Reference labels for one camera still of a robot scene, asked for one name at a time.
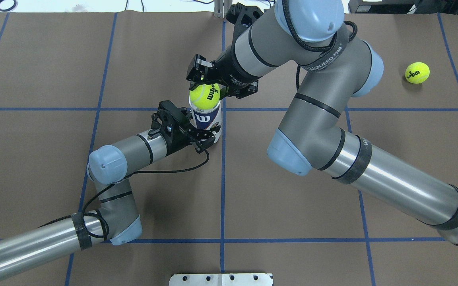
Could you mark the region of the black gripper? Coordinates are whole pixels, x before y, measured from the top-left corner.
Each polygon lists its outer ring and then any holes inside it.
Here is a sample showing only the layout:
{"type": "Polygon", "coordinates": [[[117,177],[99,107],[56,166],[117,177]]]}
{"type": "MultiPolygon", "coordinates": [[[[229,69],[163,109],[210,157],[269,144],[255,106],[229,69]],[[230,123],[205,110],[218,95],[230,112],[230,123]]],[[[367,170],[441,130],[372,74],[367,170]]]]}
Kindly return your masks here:
{"type": "Polygon", "coordinates": [[[186,80],[194,85],[213,84],[216,76],[221,80],[220,100],[225,97],[243,99],[258,92],[259,77],[249,74],[235,60],[207,61],[195,54],[187,68],[186,80]]]}
{"type": "Polygon", "coordinates": [[[214,130],[196,129],[192,123],[168,124],[165,127],[165,141],[167,143],[167,155],[171,155],[183,148],[193,145],[198,154],[206,152],[209,145],[217,140],[217,132],[214,130]]]}

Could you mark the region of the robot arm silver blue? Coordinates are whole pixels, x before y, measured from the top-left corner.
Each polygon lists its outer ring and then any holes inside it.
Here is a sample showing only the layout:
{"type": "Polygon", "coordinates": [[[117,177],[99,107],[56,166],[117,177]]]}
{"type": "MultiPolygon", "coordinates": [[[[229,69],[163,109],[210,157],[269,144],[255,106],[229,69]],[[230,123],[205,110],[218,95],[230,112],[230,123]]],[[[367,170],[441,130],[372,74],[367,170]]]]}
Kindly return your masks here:
{"type": "MultiPolygon", "coordinates": [[[[94,195],[84,183],[94,122],[51,113],[0,114],[0,239],[75,213],[94,195]]],[[[102,243],[63,256],[2,286],[154,286],[176,273],[218,273],[215,243],[102,243]]]]}
{"type": "Polygon", "coordinates": [[[239,5],[233,41],[216,60],[195,55],[186,79],[193,90],[221,84],[227,97],[257,91],[258,80],[293,61],[299,83],[268,147],[269,158],[299,176],[324,171],[436,230],[458,247],[458,187],[415,168],[355,134],[348,102],[368,94],[384,72],[382,58],[357,37],[340,0],[278,0],[248,24],[239,5]]]}

